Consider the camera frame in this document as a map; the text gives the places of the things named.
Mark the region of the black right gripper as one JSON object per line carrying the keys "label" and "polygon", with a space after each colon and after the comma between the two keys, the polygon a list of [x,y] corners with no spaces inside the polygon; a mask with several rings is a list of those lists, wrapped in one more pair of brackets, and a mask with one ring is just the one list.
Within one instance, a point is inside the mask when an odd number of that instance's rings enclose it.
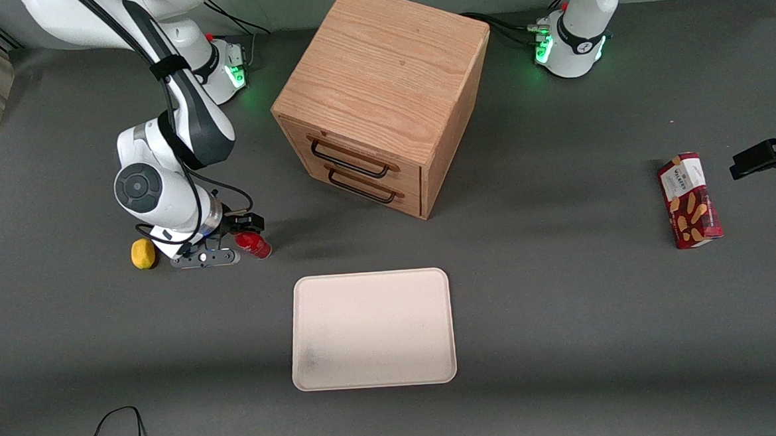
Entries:
{"label": "black right gripper", "polygon": [[221,217],[220,224],[210,234],[211,249],[222,250],[223,240],[228,234],[249,234],[249,233],[262,233],[265,230],[264,217],[259,216],[253,212],[247,214],[230,214],[224,213]]}

